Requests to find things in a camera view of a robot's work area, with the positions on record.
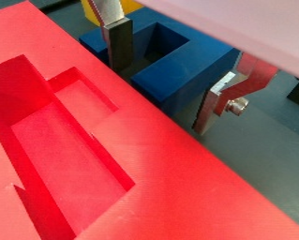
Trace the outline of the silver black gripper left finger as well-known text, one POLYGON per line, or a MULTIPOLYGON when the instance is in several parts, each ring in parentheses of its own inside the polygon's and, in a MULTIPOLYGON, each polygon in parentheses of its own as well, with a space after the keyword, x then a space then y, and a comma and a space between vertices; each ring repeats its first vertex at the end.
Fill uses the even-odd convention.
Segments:
POLYGON ((132 20, 124 15, 119 0, 88 0, 100 22, 110 56, 110 67, 122 71, 132 63, 132 20))

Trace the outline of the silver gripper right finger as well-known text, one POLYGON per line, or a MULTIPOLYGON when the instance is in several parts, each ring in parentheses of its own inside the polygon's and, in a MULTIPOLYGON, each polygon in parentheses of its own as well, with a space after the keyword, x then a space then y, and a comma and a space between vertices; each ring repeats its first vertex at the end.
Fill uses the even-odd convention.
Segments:
POLYGON ((199 135, 207 132, 223 112, 243 113, 250 103, 245 96, 266 88, 277 72, 274 65, 246 52, 242 54, 235 71, 226 74, 204 95, 192 125, 199 135))

